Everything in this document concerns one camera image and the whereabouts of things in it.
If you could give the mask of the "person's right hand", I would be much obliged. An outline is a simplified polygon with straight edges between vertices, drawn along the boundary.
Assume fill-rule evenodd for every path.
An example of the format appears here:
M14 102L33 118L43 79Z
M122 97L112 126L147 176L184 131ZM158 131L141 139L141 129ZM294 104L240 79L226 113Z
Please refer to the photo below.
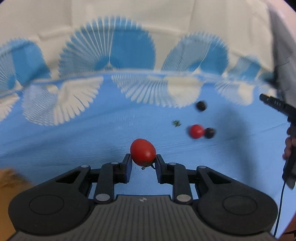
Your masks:
M289 157L292 154L293 147L296 146L296 141L295 141L295 138L293 138L292 135L291 135L291 129L290 128L287 129L287 135L288 135L288 137L285 139L285 149L284 149L283 156L282 156L282 158L284 160L289 159Z

